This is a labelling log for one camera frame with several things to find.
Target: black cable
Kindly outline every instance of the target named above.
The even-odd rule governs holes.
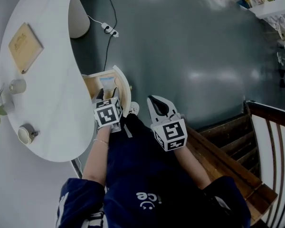
[[[113,5],[113,3],[112,3],[112,0],[110,0],[110,3],[111,3],[111,5],[112,5],[112,8],[113,8],[113,10],[114,10],[114,15],[115,15],[115,25],[114,25],[114,27],[113,27],[113,29],[115,29],[115,27],[116,27],[116,25],[117,25],[117,16],[116,16],[116,10],[115,10],[115,8],[114,8],[114,5]]]
[[[113,37],[113,35],[115,35],[116,32],[114,32],[110,38],[109,38],[109,42],[108,42],[108,46],[106,47],[106,54],[105,54],[105,62],[104,62],[104,70],[105,71],[105,66],[106,66],[106,60],[108,59],[108,50],[109,50],[109,45],[110,45],[110,41],[111,41],[111,38]]]
[[[112,30],[111,30],[110,32],[106,32],[107,28],[105,28],[105,29],[104,29],[104,33],[105,33],[105,34],[110,34],[110,33],[113,31],[113,29],[115,29],[115,27],[116,27],[116,25],[117,25],[116,10],[115,10],[115,8],[114,8],[114,5],[113,5],[112,0],[110,0],[110,3],[111,3],[112,8],[113,8],[113,10],[114,10],[115,25],[114,25],[114,27],[112,28]],[[116,35],[116,32],[114,32],[114,33],[110,36],[110,38],[109,38],[108,46],[106,47],[105,62],[104,62],[104,70],[103,70],[103,71],[105,71],[106,61],[107,61],[107,59],[108,59],[108,50],[109,50],[109,46],[110,46],[110,42],[111,42],[111,38],[113,37],[113,35]]]

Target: person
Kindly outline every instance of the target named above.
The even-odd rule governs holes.
[[[211,183],[186,146],[165,152],[135,114],[120,124],[99,129],[82,179],[62,187],[57,228],[250,227],[231,177]]]

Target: white shoe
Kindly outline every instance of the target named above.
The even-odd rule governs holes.
[[[132,101],[130,104],[130,110],[129,110],[129,114],[135,114],[138,115],[139,112],[139,105],[137,102]]]

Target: white cup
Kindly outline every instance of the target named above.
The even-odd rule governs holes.
[[[38,132],[35,132],[33,127],[29,124],[22,125],[18,129],[18,138],[25,145],[31,144],[37,135]]]

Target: black and white marker cube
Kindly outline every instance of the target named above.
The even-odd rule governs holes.
[[[185,121],[179,119],[153,127],[154,137],[165,151],[185,146],[187,131]]]
[[[94,104],[94,117],[99,127],[118,123],[122,116],[122,109],[118,97]]]

